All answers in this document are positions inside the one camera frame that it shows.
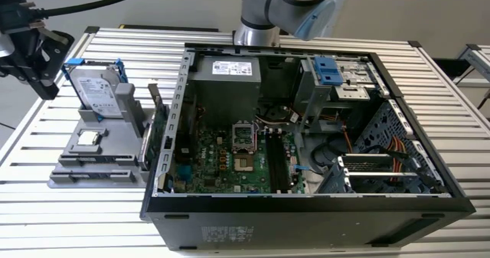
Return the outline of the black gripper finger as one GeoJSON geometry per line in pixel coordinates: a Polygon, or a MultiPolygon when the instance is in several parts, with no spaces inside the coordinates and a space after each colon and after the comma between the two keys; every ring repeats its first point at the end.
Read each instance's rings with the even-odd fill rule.
{"type": "Polygon", "coordinates": [[[43,100],[53,100],[59,93],[55,79],[75,38],[57,30],[40,30],[40,38],[43,40],[29,58],[33,71],[33,74],[28,75],[29,85],[43,100]]]}

